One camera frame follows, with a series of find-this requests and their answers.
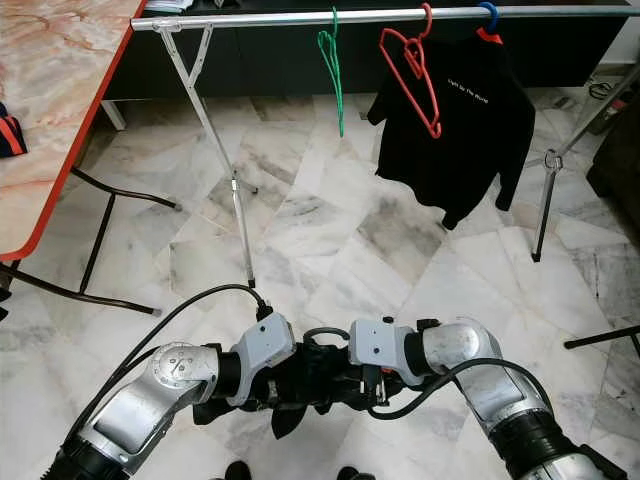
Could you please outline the black plastic hanger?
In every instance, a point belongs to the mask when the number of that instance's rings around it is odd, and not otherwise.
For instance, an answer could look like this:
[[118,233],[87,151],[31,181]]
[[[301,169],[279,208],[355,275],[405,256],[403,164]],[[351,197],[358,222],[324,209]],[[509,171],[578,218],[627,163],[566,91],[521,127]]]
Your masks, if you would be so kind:
[[334,353],[342,353],[346,355],[346,346],[326,346],[326,344],[320,344],[316,342],[315,337],[321,334],[335,335],[342,340],[349,340],[349,333],[347,330],[335,328],[335,326],[317,326],[317,328],[308,329],[303,334],[302,347],[306,352],[319,353],[319,355],[334,355]]

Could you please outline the plain black garment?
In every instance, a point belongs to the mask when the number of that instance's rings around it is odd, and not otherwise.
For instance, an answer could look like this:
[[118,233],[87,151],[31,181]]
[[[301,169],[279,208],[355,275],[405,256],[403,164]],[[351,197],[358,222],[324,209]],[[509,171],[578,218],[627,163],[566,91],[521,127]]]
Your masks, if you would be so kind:
[[361,411],[378,404],[353,404],[357,370],[371,370],[349,364],[346,355],[323,355],[323,380],[315,390],[285,390],[280,387],[280,365],[257,372],[251,383],[239,380],[239,360],[234,353],[220,353],[221,375],[212,384],[212,394],[205,402],[192,407],[193,422],[209,425],[233,410],[246,412],[269,411],[271,431],[275,438],[283,438],[297,429],[308,408],[320,415],[329,412],[333,404],[347,404]]

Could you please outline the red plastic hanger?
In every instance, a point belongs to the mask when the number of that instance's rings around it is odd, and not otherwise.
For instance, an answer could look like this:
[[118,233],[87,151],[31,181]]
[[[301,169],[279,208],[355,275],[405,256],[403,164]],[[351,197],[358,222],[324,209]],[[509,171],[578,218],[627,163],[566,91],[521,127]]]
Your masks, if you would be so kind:
[[[404,96],[406,96],[406,99],[410,101],[411,108],[416,111],[421,123],[424,124],[426,132],[428,132],[429,136],[434,138],[434,140],[439,140],[443,133],[442,111],[440,111],[439,108],[435,84],[433,82],[433,78],[431,78],[430,70],[428,68],[425,45],[424,42],[422,42],[430,35],[431,28],[433,28],[433,8],[431,8],[428,1],[422,1],[420,6],[422,10],[424,10],[424,18],[426,22],[425,27],[422,28],[420,33],[417,33],[417,35],[413,37],[406,37],[402,35],[401,32],[397,31],[397,29],[384,27],[380,32],[378,47],[381,56],[384,58],[385,64],[388,65],[390,77],[396,79],[396,82],[399,84],[399,88],[403,91]],[[424,84],[425,91],[428,93],[430,113],[426,113],[426,111],[422,109],[422,105],[420,104],[420,101],[417,100],[410,84],[408,84],[401,72],[399,72],[396,60],[393,59],[392,54],[390,54],[387,49],[388,37],[394,37],[401,41],[404,64],[410,68],[410,72],[413,76]]]

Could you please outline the navy garment red stripe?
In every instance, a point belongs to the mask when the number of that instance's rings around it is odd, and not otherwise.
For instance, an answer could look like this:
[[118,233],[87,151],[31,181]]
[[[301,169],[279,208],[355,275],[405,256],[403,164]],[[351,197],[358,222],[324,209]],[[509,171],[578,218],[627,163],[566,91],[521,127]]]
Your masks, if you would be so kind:
[[26,137],[23,136],[22,127],[17,116],[9,113],[4,102],[0,102],[0,157],[15,157],[27,154]]

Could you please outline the green plastic hanger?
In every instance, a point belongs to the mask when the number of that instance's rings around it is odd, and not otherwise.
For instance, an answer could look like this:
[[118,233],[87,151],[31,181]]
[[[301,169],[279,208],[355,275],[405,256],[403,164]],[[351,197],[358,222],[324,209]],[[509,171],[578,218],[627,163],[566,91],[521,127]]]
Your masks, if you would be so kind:
[[340,67],[340,19],[337,6],[330,5],[330,26],[316,33],[316,44],[319,47],[321,59],[332,83],[335,97],[335,122],[337,122],[339,137],[346,137],[346,92],[344,92],[342,67]]

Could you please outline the blue plastic hanger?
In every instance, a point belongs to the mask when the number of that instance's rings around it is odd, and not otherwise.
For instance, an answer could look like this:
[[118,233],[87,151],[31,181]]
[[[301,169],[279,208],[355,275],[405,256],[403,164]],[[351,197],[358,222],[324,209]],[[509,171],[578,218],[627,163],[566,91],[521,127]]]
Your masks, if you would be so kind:
[[483,8],[489,13],[489,20],[480,28],[480,32],[485,36],[493,37],[498,36],[497,27],[500,20],[500,12],[497,5],[490,3],[490,1],[480,1],[477,3],[479,8]]

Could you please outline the black shirt white print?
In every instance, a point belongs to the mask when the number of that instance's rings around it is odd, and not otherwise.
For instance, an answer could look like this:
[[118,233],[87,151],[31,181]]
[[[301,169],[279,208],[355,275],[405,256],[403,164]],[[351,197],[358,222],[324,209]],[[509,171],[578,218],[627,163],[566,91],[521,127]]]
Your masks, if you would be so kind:
[[426,40],[426,67],[442,133],[431,137],[394,74],[381,84],[367,118],[383,124],[375,173],[412,189],[421,205],[443,209],[452,230],[499,182],[495,207],[515,197],[534,133],[535,109],[502,38],[475,33]]

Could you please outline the black TV console cabinet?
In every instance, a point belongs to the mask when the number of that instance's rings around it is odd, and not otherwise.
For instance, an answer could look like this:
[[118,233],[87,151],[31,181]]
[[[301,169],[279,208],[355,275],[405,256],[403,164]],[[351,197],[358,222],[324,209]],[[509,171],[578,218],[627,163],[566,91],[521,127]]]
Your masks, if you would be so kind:
[[[220,14],[312,13],[417,9],[489,1],[508,6],[640,6],[640,0],[195,0],[183,17]],[[374,93],[387,74],[378,46],[385,22],[342,24],[338,52],[346,93]],[[216,28],[195,84],[204,97],[301,96],[332,93],[332,81],[317,46],[321,26]],[[497,23],[509,64],[526,88],[577,87],[604,64],[640,59],[640,17],[513,18]],[[159,33],[133,33],[105,91],[111,101],[183,99],[186,96]]]

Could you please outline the silver metal clothes rack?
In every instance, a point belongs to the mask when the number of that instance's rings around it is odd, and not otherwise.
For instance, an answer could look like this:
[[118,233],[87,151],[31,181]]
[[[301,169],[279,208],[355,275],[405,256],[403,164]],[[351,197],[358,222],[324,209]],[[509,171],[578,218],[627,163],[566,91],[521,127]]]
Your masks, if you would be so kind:
[[[244,275],[248,285],[255,287],[256,275],[253,268],[253,248],[250,243],[246,215],[244,215],[241,195],[241,179],[233,156],[230,156],[221,142],[221,137],[209,115],[204,101],[196,91],[198,77],[204,70],[205,58],[211,44],[212,32],[221,28],[259,28],[279,26],[340,26],[340,24],[390,24],[406,23],[410,20],[422,20],[424,29],[421,36],[428,36],[434,20],[479,20],[502,19],[550,19],[550,18],[636,18],[640,17],[640,6],[635,5],[540,5],[540,6],[444,6],[430,8],[429,4],[412,8],[343,10],[332,9],[329,12],[289,12],[289,13],[232,13],[220,15],[165,15],[165,17],[134,18],[131,29],[134,32],[151,31],[159,35],[165,47],[166,55],[172,61],[178,81],[186,92],[189,105],[195,110],[206,138],[218,147],[221,164],[228,174],[230,198],[233,215],[237,221],[237,232],[241,241]],[[198,52],[192,63],[187,63],[180,55],[175,41],[175,33],[184,29],[200,29]]]

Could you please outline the marble table top red edge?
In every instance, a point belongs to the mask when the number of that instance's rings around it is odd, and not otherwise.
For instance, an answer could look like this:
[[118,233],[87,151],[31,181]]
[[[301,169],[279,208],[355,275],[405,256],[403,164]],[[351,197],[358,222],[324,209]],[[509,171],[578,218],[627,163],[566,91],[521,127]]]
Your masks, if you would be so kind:
[[0,161],[0,259],[31,255],[146,0],[0,0],[0,100],[27,154]]

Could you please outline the white paper stack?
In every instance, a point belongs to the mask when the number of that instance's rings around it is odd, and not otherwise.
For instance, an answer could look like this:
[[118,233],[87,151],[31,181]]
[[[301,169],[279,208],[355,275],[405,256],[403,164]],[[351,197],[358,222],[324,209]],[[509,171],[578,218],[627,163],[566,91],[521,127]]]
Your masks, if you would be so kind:
[[146,0],[143,9],[146,12],[160,12],[168,14],[178,14],[191,8],[196,0]]

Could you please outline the black metal table frame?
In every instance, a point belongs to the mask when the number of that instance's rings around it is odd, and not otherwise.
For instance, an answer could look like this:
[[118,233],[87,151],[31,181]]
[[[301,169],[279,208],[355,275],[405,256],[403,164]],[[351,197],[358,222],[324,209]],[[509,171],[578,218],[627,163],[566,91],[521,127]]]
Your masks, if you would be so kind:
[[96,262],[97,260],[99,260],[99,252],[102,247],[102,242],[104,242],[105,234],[106,232],[108,232],[110,220],[111,218],[113,218],[113,209],[115,206],[116,198],[141,198],[141,200],[155,202],[155,204],[169,207],[169,209],[173,209],[174,211],[178,212],[182,211],[183,207],[177,204],[177,202],[169,200],[169,198],[163,198],[156,195],[147,195],[147,193],[128,191],[128,189],[119,189],[116,187],[108,186],[108,184],[102,183],[101,180],[92,178],[91,175],[83,172],[83,170],[79,169],[78,166],[72,166],[72,168],[70,168],[70,174],[76,175],[76,177],[81,178],[82,180],[84,180],[84,182],[91,184],[91,186],[95,188],[101,189],[101,191],[104,191],[109,195],[108,205],[106,205],[104,212],[102,212],[102,219],[100,221],[99,230],[97,230],[95,242],[93,242],[92,250],[90,251],[90,257],[88,257],[87,264],[86,266],[84,266],[83,275],[81,278],[81,283],[79,283],[78,291],[69,291],[69,289],[67,288],[59,287],[59,285],[46,282],[46,280],[37,278],[37,276],[23,273],[23,271],[20,271],[18,269],[18,265],[20,264],[19,260],[14,260],[12,262],[0,262],[1,279],[17,279],[20,280],[20,282],[24,282],[29,285],[35,285],[35,287],[42,289],[42,291],[59,294],[59,296],[68,298],[68,300],[77,300],[81,302],[92,303],[92,305],[125,308],[125,310],[140,312],[140,314],[159,316],[161,312],[163,312],[160,310],[160,308],[143,306],[141,305],[141,303],[133,303],[131,301],[114,300],[114,298],[95,296],[95,294],[88,294],[86,291],[88,285],[90,285],[91,282],[93,269],[95,269]]

